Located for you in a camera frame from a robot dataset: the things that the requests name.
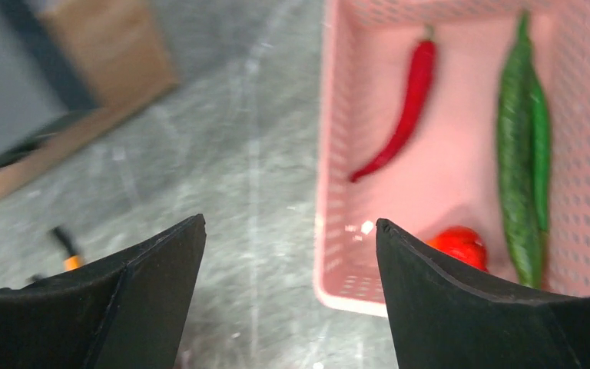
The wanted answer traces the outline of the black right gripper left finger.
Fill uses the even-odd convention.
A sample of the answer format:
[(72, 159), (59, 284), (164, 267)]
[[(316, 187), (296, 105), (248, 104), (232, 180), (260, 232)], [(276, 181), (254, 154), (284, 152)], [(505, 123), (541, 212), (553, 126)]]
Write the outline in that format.
[(170, 368), (206, 242), (202, 214), (73, 271), (0, 289), (0, 368)]

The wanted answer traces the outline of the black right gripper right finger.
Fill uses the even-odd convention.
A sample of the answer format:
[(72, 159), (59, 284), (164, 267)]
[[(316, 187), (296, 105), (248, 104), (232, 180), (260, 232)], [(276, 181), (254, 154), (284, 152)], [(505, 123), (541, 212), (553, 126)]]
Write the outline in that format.
[(590, 368), (590, 297), (479, 271), (387, 219), (376, 256), (401, 368)]

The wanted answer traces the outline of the red strawberry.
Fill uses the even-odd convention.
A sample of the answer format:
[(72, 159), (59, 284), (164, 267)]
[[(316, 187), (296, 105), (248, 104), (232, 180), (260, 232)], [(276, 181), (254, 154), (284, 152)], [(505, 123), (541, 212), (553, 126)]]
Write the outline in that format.
[(427, 245), (488, 273), (487, 250), (477, 232), (463, 226), (452, 226), (425, 241)]

